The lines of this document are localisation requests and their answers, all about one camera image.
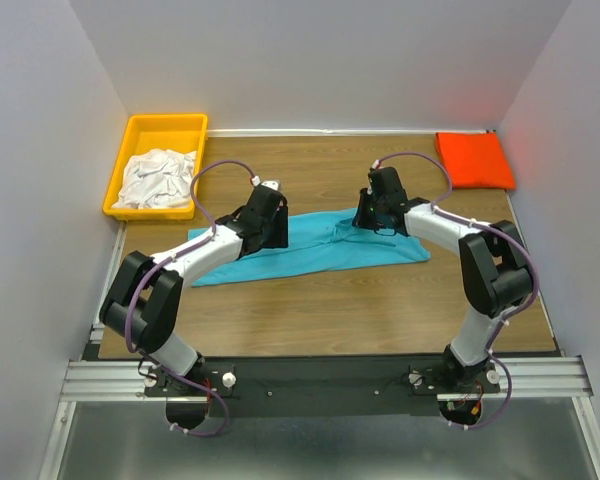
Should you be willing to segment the cyan blue t-shirt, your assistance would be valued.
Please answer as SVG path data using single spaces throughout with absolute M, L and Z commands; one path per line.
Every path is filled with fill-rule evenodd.
M 288 247 L 263 249 L 222 265 L 192 285 L 235 284 L 430 259 L 430 253 L 414 237 L 353 226 L 355 213 L 351 208 L 294 215 L 289 218 Z

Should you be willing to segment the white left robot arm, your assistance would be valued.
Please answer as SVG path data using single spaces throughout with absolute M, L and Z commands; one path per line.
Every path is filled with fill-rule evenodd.
M 247 203 L 171 250 L 123 258 L 99 311 L 100 321 L 168 370 L 181 395 L 202 380 L 203 356 L 175 332 L 182 292 L 216 268 L 263 249 L 288 246 L 288 205 L 280 183 L 254 187 Z

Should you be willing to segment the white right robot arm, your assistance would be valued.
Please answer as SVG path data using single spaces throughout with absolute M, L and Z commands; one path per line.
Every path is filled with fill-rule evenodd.
M 459 257 L 469 308 L 442 354 L 438 381 L 451 391 L 465 390 L 491 362 L 505 324 L 538 295 L 537 275 L 515 224 L 461 217 L 420 197 L 409 199 L 403 189 L 375 193 L 367 187 L 360 190 L 353 225 L 428 240 Z

